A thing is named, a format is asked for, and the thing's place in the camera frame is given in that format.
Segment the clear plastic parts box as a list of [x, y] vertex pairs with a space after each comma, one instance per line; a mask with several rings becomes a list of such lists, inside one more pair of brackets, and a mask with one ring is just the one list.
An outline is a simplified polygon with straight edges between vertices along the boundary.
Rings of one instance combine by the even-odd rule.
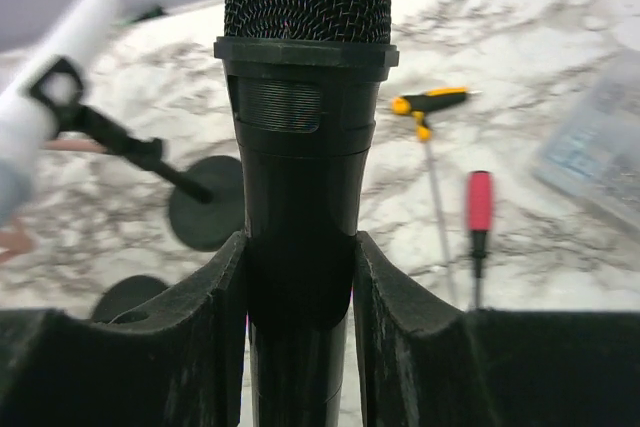
[[639, 233], [639, 53], [622, 52], [537, 153], [533, 176]]

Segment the black microphone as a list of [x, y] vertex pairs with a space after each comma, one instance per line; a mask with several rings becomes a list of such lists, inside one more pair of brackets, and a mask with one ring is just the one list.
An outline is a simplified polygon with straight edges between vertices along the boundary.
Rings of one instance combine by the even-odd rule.
[[244, 175], [253, 422], [338, 421], [361, 184], [399, 53], [391, 0], [224, 0]]

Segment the green black object at wall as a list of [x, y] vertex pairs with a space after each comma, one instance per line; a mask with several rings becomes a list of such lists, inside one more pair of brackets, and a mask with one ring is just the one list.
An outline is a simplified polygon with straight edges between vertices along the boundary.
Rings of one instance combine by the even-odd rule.
[[120, 26], [129, 26], [133, 24], [137, 24], [140, 22], [145, 22], [151, 19], [160, 18], [166, 16], [167, 13], [165, 9], [159, 4], [152, 4], [136, 12], [134, 14], [129, 15], [127, 18], [120, 22]]

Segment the black stand of white microphone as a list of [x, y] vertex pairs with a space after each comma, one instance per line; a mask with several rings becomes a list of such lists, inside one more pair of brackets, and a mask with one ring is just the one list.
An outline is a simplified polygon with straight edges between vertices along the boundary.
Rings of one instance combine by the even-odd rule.
[[206, 157], [185, 171], [163, 160], [160, 138], [139, 140], [124, 126], [81, 102], [84, 83], [67, 58], [55, 59], [26, 91], [53, 114], [57, 134], [81, 132], [143, 171], [174, 186], [168, 200], [168, 220], [177, 239], [201, 252], [219, 249], [244, 226], [245, 202], [241, 162], [231, 156]]

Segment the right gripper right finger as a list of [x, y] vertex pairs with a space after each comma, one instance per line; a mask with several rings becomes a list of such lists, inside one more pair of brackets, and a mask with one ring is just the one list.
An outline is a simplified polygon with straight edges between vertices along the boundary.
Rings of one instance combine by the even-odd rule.
[[635, 312], [461, 311], [358, 236], [354, 316], [368, 426], [635, 426]]

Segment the white microphone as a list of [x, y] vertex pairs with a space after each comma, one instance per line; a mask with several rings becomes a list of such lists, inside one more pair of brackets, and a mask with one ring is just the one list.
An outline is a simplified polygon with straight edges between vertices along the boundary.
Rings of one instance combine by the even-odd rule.
[[1, 92], [1, 222], [33, 192], [44, 144], [71, 127], [83, 75], [103, 50], [120, 0], [74, 0]]

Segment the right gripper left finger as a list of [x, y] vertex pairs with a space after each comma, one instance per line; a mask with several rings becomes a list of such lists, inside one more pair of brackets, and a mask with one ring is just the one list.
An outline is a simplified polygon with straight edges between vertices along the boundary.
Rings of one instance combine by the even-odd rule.
[[5, 426], [235, 426], [245, 341], [246, 239], [107, 324], [52, 310], [1, 314]]

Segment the red handled screwdriver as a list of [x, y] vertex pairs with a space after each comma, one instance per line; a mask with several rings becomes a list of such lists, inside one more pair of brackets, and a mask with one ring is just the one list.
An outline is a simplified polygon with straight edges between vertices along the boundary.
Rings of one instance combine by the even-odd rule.
[[473, 307], [476, 309], [479, 309], [482, 304], [483, 269], [488, 254], [493, 214], [492, 174], [482, 170], [473, 171], [468, 176], [466, 220], [473, 266]]

